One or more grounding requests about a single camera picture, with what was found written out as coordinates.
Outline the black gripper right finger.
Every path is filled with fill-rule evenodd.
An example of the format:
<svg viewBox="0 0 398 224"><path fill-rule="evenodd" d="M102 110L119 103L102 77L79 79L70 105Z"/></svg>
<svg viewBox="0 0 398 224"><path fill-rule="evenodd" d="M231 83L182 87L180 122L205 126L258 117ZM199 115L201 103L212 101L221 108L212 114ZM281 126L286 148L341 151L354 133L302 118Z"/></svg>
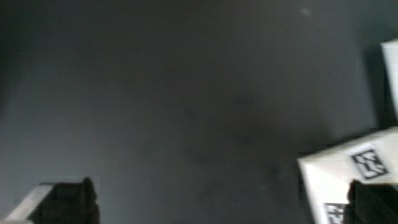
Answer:
<svg viewBox="0 0 398 224"><path fill-rule="evenodd" d="M398 224L398 185L350 183L343 224Z"/></svg>

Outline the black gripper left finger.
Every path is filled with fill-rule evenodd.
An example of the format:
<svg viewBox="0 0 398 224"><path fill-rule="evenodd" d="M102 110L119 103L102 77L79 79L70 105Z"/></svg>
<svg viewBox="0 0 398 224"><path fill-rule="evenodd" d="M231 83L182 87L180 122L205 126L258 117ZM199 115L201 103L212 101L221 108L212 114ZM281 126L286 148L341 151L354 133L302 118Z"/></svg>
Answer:
<svg viewBox="0 0 398 224"><path fill-rule="evenodd" d="M41 183L0 224L100 224L95 183Z"/></svg>

